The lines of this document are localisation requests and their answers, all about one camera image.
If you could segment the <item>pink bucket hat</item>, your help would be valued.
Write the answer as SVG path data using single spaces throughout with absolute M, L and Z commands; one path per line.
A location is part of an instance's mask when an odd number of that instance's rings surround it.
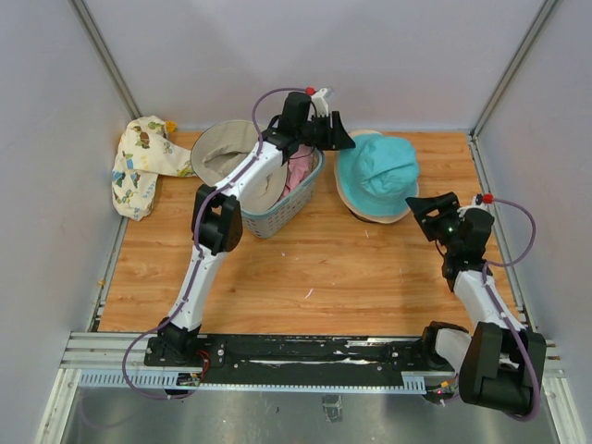
M 286 182 L 279 199 L 287 197 L 293 192 L 313 171 L 314 163 L 313 147 L 301 145 L 298 151 L 288 161 Z

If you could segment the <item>grey plastic laundry basket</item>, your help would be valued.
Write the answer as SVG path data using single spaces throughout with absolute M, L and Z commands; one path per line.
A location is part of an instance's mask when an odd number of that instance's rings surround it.
M 312 171 L 288 195 L 277 201 L 262 214 L 242 212 L 243 226 L 258 239 L 269 239 L 284 228 L 311 201 L 318 176 L 325 163 L 325 155 L 312 152 Z

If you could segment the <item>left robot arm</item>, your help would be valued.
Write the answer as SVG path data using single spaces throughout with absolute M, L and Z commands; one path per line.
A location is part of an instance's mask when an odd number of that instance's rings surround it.
M 146 364 L 185 366 L 204 357 L 199 341 L 204 305 L 218 269 L 241 240 L 241 203 L 258 183 L 285 166 L 302 145 L 323 151 L 353 147 L 339 112 L 327 103 L 331 89 L 286 92 L 281 113 L 270 127 L 256 131 L 257 141 L 246 158 L 214 186 L 202 185 L 196 192 L 190 265 L 174 306 L 149 341 Z

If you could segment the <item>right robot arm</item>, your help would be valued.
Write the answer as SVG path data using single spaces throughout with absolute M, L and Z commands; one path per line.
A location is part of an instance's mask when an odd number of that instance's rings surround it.
M 477 194 L 462 206 L 452 192 L 406 200 L 426 239 L 438 247 L 442 276 L 474 326 L 468 331 L 432 322 L 422 335 L 419 358 L 431 370 L 449 364 L 463 402 L 529 421 L 540 408 L 547 342 L 509 312 L 496 289 L 491 273 L 496 262 L 485 257 L 495 222 L 487 206 L 496 201 Z

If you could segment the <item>khaki wide brim hat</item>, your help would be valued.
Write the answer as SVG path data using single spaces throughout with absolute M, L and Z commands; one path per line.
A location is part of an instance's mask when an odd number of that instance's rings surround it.
M 208 186 L 230 175 L 258 143 L 258 134 L 250 120 L 230 120 L 206 130 L 191 149 L 191 166 Z M 240 198 L 241 209 L 262 214 L 280 198 L 286 185 L 288 165 L 274 167 L 257 183 L 253 192 Z

